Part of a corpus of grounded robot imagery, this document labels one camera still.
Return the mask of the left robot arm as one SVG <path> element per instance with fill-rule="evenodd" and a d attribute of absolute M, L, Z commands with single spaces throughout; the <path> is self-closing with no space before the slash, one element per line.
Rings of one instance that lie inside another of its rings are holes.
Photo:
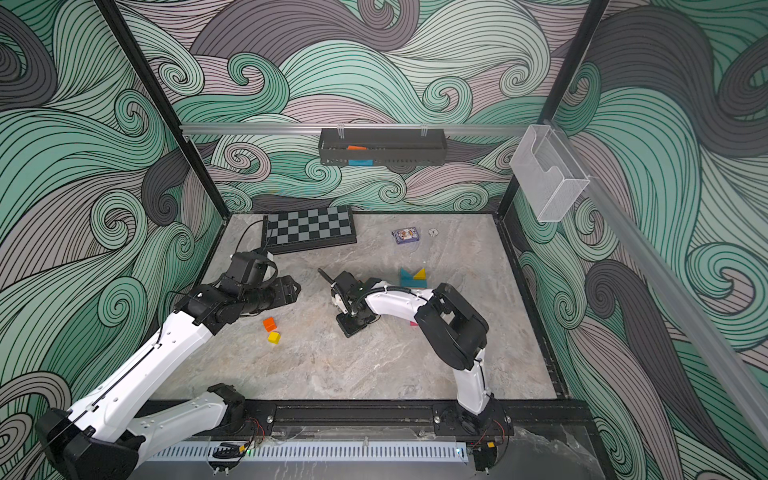
<path fill-rule="evenodd" d="M 68 409 L 49 408 L 38 420 L 36 432 L 50 465 L 67 479 L 126 479 L 154 454 L 195 434 L 239 432 L 246 423 L 246 401 L 224 383 L 148 416 L 138 412 L 224 326 L 245 313 L 290 305 L 300 292 L 290 276 L 233 295 L 213 285 L 194 288 L 104 382 Z"/>

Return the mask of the black wall tray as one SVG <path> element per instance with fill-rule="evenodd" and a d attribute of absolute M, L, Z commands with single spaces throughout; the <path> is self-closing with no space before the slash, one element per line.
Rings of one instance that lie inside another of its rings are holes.
<path fill-rule="evenodd" d="M 447 139 L 442 129 L 323 129 L 318 150 L 329 166 L 410 168 L 442 165 Z"/>

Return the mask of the playing card box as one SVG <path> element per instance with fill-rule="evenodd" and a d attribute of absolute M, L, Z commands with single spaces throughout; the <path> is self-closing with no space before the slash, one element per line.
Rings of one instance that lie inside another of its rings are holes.
<path fill-rule="evenodd" d="M 396 229 L 392 232 L 392 236 L 397 245 L 416 243 L 420 241 L 420 234 L 416 227 Z"/>

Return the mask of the clear acrylic holder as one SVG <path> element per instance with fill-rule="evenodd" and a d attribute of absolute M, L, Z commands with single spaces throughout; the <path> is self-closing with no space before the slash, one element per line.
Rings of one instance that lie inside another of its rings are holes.
<path fill-rule="evenodd" d="M 590 183 L 567 135 L 550 124 L 527 128 L 510 166 L 541 223 L 560 222 Z"/>

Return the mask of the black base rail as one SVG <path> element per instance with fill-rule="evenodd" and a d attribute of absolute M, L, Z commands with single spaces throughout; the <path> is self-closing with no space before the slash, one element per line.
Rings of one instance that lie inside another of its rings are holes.
<path fill-rule="evenodd" d="M 512 433 L 515 425 L 589 424 L 577 400 L 493 399 L 479 419 L 455 400 L 246 400 L 245 416 L 268 433 L 292 427 L 405 427 L 437 436 L 479 437 Z"/>

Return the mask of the black grey chessboard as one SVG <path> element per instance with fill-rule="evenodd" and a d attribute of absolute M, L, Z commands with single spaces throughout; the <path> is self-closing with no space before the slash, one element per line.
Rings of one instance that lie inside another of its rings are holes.
<path fill-rule="evenodd" d="M 264 220 L 262 245 L 275 255 L 357 242 L 353 212 L 348 206 L 272 213 Z"/>

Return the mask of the orange cube block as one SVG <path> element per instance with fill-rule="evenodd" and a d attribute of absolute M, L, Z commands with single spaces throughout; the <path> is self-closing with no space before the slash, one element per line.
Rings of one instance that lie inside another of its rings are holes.
<path fill-rule="evenodd" d="M 273 317 L 269 317 L 263 321 L 263 326 L 267 332 L 272 332 L 277 329 L 277 325 Z"/>

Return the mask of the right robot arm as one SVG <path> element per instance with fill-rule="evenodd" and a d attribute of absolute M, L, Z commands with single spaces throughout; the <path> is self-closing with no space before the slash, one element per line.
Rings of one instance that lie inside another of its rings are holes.
<path fill-rule="evenodd" d="M 382 316 L 416 324 L 437 357 L 453 370 L 459 407 L 470 417 L 483 418 L 492 398 L 484 373 L 489 325 L 452 285 L 411 289 L 376 278 L 365 283 L 338 278 L 331 283 L 331 300 L 347 338 Z"/>

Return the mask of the teal long block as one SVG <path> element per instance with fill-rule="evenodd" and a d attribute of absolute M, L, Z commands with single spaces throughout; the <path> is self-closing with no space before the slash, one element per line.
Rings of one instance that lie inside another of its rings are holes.
<path fill-rule="evenodd" d="M 427 289 L 428 288 L 426 280 L 401 279 L 399 282 L 399 285 L 401 287 L 405 287 L 409 289 Z"/>

